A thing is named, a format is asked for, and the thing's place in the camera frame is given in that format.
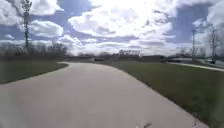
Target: blue sky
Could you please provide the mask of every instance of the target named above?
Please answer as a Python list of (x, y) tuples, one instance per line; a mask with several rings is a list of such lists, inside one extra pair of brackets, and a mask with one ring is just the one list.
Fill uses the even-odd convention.
[[(208, 24), (223, 30), (224, 0), (31, 0), (30, 38), (69, 44), (71, 52), (140, 50), (173, 54), (206, 46)], [(23, 43), (20, 0), (0, 0), (0, 43)]]

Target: concrete path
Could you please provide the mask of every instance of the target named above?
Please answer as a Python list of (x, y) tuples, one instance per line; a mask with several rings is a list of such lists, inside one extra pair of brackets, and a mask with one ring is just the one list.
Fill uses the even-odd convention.
[[(195, 119), (112, 67), (70, 64), (0, 86), (0, 128), (194, 128)], [(207, 128), (198, 122), (197, 128)]]
[(200, 65), (193, 65), (193, 64), (183, 64), (183, 63), (170, 63), (170, 64), (183, 65), (183, 66), (190, 66), (190, 67), (195, 67), (195, 68), (203, 68), (203, 69), (208, 69), (208, 70), (214, 70), (214, 71), (224, 72), (224, 69), (221, 69), (221, 68), (215, 68), (215, 67), (213, 68), (213, 67), (200, 66)]

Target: white cloud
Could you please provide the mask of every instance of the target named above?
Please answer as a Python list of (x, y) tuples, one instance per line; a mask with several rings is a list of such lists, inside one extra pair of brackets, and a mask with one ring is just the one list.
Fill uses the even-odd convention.
[(79, 47), (78, 49), (74, 50), (74, 53), (91, 53), (95, 55), (99, 55), (101, 52), (108, 52), (108, 53), (117, 53), (119, 51), (118, 47), (119, 43), (115, 42), (104, 42), (104, 43), (90, 43)]
[[(14, 0), (15, 6), (18, 8), (19, 12), (22, 14), (22, 5), (21, 0)], [(57, 11), (64, 11), (59, 5), (58, 0), (31, 0), (32, 6), (30, 13), (32, 15), (44, 16), (44, 15), (53, 15)]]
[(209, 14), (207, 16), (207, 21), (214, 26), (224, 26), (224, 0), (218, 1), (213, 6), (209, 8)]
[(96, 44), (98, 47), (103, 48), (103, 47), (115, 47), (115, 48), (124, 48), (127, 47), (127, 43), (118, 43), (118, 42), (103, 42), (103, 43), (97, 43)]
[(163, 40), (133, 40), (127, 44), (128, 49), (140, 50), (144, 55), (173, 55), (177, 53), (178, 44), (167, 43)]
[(15, 39), (12, 35), (10, 35), (10, 34), (6, 34), (5, 36), (4, 36), (5, 38), (7, 38), (7, 39)]
[(96, 43), (97, 42), (97, 39), (88, 38), (88, 39), (83, 39), (82, 41), (87, 42), (87, 43)]
[(169, 0), (92, 0), (92, 4), (99, 7), (68, 20), (75, 30), (93, 36), (139, 37), (161, 36), (172, 29), (167, 22), (167, 15), (172, 16), (173, 11)]
[(72, 45), (82, 45), (80, 40), (78, 38), (72, 38), (70, 35), (64, 35), (63, 37), (60, 37), (58, 39), (59, 42), (61, 43), (67, 43), (67, 44), (72, 44)]
[(192, 23), (195, 27), (206, 27), (207, 26), (207, 22), (203, 19), (203, 18), (200, 18), (200, 19), (197, 19), (196, 21), (194, 21)]
[(0, 24), (12, 26), (22, 21), (16, 9), (7, 0), (0, 0)]
[(195, 4), (215, 3), (219, 0), (173, 0), (175, 7), (182, 8), (184, 6), (192, 6)]
[(57, 37), (63, 34), (63, 28), (51, 21), (34, 20), (30, 23), (30, 33), (42, 37)]
[[(42, 44), (51, 44), (52, 41), (51, 40), (31, 40), (30, 42), (32, 44), (38, 44), (38, 43), (42, 43)], [(12, 43), (12, 44), (18, 44), (18, 45), (22, 45), (25, 44), (24, 40), (0, 40), (0, 44), (1, 43)]]

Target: distant building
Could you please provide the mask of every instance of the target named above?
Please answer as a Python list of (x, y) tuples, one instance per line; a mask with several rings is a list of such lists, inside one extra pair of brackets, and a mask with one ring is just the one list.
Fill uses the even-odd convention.
[(137, 55), (141, 56), (141, 52), (139, 50), (120, 50), (119, 51), (119, 56), (121, 55)]

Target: grass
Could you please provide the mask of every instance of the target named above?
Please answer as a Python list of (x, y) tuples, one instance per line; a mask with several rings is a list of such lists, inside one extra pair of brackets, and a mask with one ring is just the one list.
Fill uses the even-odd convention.
[(133, 75), (188, 112), (196, 112), (209, 126), (224, 119), (222, 72), (162, 63), (114, 62), (112, 66)]
[(5, 84), (66, 67), (50, 61), (8, 61), (0, 62), (0, 84)]

